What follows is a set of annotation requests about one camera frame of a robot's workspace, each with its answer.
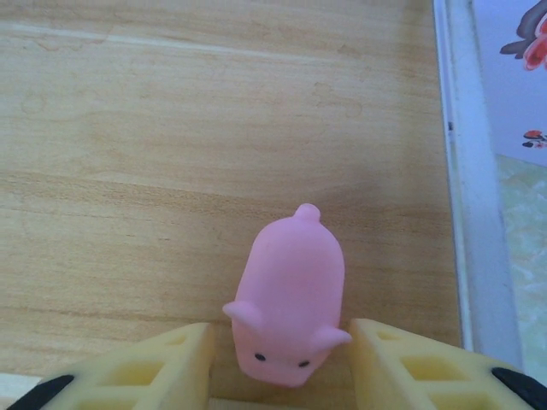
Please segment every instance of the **rubber pig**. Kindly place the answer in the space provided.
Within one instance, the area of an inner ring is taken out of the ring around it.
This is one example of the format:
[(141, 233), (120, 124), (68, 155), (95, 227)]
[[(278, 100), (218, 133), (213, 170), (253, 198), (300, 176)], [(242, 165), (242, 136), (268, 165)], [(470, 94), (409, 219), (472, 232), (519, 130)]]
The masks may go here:
[(254, 379), (301, 386), (334, 347), (351, 341), (338, 328), (344, 256), (320, 216), (306, 203), (262, 229), (235, 301), (223, 308), (239, 367)]

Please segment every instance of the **illustration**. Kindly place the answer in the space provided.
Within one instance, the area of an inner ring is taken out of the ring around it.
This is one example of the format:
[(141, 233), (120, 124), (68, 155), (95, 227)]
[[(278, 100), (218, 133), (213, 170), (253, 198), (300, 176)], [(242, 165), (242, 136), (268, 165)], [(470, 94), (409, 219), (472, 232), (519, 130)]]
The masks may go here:
[(524, 134), (524, 138), (528, 141), (522, 143), (523, 147), (527, 148), (547, 148), (547, 135), (544, 135), (539, 130), (531, 130)]
[(547, 0), (541, 0), (522, 16), (516, 34), (522, 40), (504, 45), (500, 53), (524, 60), (527, 71), (542, 65), (547, 70)]

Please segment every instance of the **pig ear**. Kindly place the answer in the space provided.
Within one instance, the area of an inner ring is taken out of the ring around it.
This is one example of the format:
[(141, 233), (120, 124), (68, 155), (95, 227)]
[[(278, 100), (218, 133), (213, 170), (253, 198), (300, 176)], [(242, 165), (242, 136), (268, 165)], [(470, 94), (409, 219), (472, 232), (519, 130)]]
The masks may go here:
[(315, 352), (330, 350), (339, 344), (351, 342), (351, 335), (334, 326), (321, 327), (312, 338), (312, 349)]
[(222, 311), (252, 331), (259, 331), (262, 328), (262, 315), (252, 303), (230, 302), (224, 305)]

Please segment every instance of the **wooden table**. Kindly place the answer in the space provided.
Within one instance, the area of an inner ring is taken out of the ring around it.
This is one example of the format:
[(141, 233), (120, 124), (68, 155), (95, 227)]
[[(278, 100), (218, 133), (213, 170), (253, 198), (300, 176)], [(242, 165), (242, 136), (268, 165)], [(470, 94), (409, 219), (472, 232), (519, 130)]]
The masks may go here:
[(342, 351), (302, 389), (244, 377), (221, 311), (301, 202), (344, 249), (344, 323), (459, 343), (429, 0), (89, 4), (1, 8), (0, 372), (209, 321), (214, 396), (353, 407)]

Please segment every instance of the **green patterned surface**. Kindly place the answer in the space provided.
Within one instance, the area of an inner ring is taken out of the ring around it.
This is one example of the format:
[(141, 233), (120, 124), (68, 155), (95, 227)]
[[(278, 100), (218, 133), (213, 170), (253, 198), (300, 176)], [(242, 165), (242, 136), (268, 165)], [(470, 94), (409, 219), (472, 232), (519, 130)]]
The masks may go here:
[(525, 369), (547, 384), (547, 167), (497, 163)]

